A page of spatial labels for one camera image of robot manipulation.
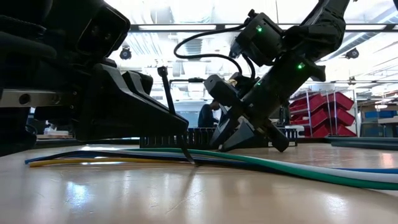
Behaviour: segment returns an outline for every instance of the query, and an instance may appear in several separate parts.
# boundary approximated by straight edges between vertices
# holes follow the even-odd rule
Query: person
[[[213,116],[213,111],[219,110],[220,104],[213,100],[210,104],[201,107],[198,118],[198,128],[214,128],[218,120]]]

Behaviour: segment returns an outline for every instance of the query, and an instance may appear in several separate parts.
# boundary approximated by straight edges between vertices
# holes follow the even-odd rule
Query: yellow cable
[[[29,163],[29,167],[40,167],[55,164],[78,164],[82,162],[179,162],[163,161],[157,159],[135,159],[135,158],[97,158],[97,159],[52,159],[47,161],[36,161]]]

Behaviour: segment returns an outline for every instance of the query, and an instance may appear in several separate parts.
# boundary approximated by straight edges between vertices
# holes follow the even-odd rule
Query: white cable
[[[317,167],[317,166],[308,166],[302,164],[294,164],[290,162],[282,162],[282,161],[273,161],[269,159],[262,159],[267,162],[273,162],[276,164],[280,164],[283,166],[289,166],[295,169],[302,169],[312,172],[318,172],[321,174],[328,174],[334,175],[338,177],[346,177],[351,179],[358,179],[358,180],[370,180],[376,182],[386,182],[386,183],[395,183],[398,184],[398,175],[397,174],[377,174],[377,173],[370,173],[370,172],[359,172],[359,171],[350,171],[350,170],[339,170],[339,169],[331,169],[331,168],[324,168],[324,167]]]

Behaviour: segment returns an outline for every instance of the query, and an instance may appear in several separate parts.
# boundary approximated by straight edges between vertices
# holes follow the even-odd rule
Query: ceiling
[[[266,13],[279,24],[298,24],[316,5],[317,0],[106,0],[131,21],[131,24],[240,24],[250,9]],[[346,13],[347,24],[396,24],[398,12],[392,0],[351,1]],[[228,77],[236,72],[236,67],[220,58],[207,58],[202,61],[181,61],[173,55],[173,49],[193,32],[130,32],[123,43],[129,46],[132,58],[121,60],[121,49],[110,58],[115,60],[121,70],[140,70],[154,77],[156,83],[161,79],[156,67],[166,65],[174,78],[206,78],[211,74]],[[228,54],[229,46],[237,33],[218,34],[205,37],[181,48],[181,54],[219,53]],[[398,80],[398,33],[347,32],[342,46],[335,53],[323,58],[319,64],[326,65],[327,80]],[[357,48],[357,59],[345,59],[343,55]],[[238,59],[244,75],[249,75],[246,62]],[[256,67],[256,73],[263,75],[267,67]],[[398,90],[398,84],[357,84],[357,92],[363,95],[377,95]],[[180,91],[188,91],[188,85],[179,84]],[[335,85],[348,88],[347,84]],[[313,84],[302,88],[312,88]]]

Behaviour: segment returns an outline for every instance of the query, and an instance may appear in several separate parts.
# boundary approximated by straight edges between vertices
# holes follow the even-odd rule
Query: green cable
[[[127,149],[127,151],[150,151],[150,152],[181,152],[181,149],[173,149],[173,148],[153,148],[153,149]],[[377,190],[398,190],[398,184],[394,183],[385,183],[385,182],[376,182],[369,180],[359,180],[359,179],[351,179],[347,177],[337,177],[334,175],[321,174],[314,171],[297,169],[289,166],[285,166],[282,164],[276,164],[270,161],[265,161],[263,159],[248,157],[248,156],[239,156],[227,153],[220,152],[211,152],[211,151],[202,151],[189,149],[189,152],[192,154],[205,155],[205,156],[213,156],[219,157],[223,159],[233,159],[236,161],[249,162],[252,164],[257,164],[260,166],[266,166],[273,169],[281,170],[289,174],[297,175],[300,177],[319,180],[322,182],[329,182],[332,184],[346,185],[350,187],[358,187],[364,189],[377,189]]]

